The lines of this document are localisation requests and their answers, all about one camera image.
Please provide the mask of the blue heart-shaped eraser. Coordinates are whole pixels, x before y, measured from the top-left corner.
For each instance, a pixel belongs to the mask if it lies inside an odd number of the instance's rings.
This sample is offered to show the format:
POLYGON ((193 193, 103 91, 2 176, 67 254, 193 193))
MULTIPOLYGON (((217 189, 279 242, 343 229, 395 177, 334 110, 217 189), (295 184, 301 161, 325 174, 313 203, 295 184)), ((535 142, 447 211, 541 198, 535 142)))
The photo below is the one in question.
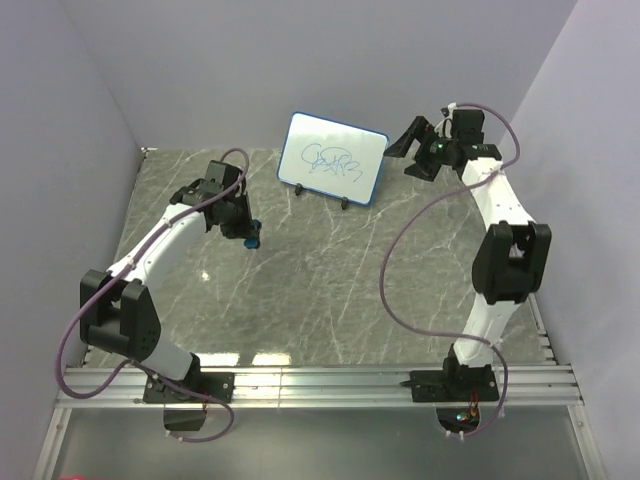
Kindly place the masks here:
POLYGON ((261 246, 260 233, 262 224, 259 220, 253 219, 251 221, 251 228, 249 235, 244 239, 243 245, 246 249, 255 250, 261 246))

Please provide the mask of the blue-framed whiteboard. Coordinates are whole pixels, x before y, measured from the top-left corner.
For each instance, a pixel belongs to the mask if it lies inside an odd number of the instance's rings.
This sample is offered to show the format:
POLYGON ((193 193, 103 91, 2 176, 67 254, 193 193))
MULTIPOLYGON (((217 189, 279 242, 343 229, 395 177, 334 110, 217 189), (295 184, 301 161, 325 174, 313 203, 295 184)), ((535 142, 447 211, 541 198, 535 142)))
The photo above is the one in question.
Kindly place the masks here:
POLYGON ((277 178, 292 186, 350 203, 372 202, 386 134, 295 112, 285 136, 277 178))

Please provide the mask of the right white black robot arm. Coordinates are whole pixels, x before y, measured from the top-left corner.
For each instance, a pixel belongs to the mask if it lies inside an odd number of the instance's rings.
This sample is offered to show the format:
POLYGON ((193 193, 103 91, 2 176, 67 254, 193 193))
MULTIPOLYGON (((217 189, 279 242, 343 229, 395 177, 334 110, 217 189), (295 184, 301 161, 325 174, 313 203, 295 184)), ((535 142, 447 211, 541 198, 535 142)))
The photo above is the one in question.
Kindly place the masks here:
POLYGON ((449 112, 435 126, 416 117, 385 156, 402 158, 419 145, 405 174, 432 181, 451 168, 480 211, 485 234, 472 263, 476 292, 463 332, 439 370, 414 370, 405 386, 414 402, 496 401, 497 381, 491 363, 504 329, 519 306, 540 288, 552 232, 536 222, 518 200, 506 176, 498 148, 484 139, 480 109, 449 112))

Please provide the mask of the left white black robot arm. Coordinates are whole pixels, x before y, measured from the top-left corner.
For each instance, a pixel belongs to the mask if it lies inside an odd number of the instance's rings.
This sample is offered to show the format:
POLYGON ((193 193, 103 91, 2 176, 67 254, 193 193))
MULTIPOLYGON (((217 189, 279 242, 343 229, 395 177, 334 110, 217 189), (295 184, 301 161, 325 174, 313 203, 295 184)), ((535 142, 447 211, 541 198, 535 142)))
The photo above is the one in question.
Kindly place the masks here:
POLYGON ((212 228, 260 244, 261 224, 252 218, 246 183, 224 185, 198 179, 180 188, 154 228, 107 271, 91 270, 81 280, 81 340, 142 367, 167 384, 180 402, 205 391, 199 357, 162 332, 152 293, 193 243, 212 228))

